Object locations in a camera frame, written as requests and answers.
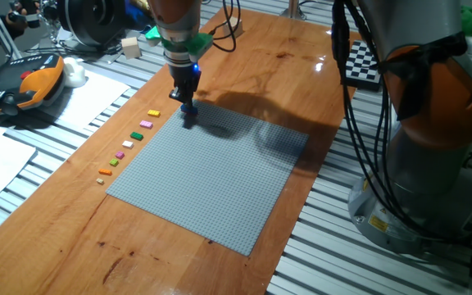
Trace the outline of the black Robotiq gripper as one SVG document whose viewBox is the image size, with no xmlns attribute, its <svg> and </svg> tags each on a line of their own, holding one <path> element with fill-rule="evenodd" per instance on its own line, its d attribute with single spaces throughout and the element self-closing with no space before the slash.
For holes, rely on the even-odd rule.
<svg viewBox="0 0 472 295">
<path fill-rule="evenodd" d="M 197 91 L 201 71 L 198 64 L 188 66 L 169 66 L 170 75 L 174 79 L 174 88 L 169 98 L 180 102 L 183 106 L 194 105 L 194 94 Z"/>
</svg>

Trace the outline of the person hand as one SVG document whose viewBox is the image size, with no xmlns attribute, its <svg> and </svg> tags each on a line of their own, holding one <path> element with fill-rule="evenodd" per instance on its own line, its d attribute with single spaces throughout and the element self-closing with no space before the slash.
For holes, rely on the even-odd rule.
<svg viewBox="0 0 472 295">
<path fill-rule="evenodd" d="M 9 12 L 5 16 L 6 24 L 12 29 L 23 31 L 40 26 L 38 0 L 9 0 Z"/>
</svg>

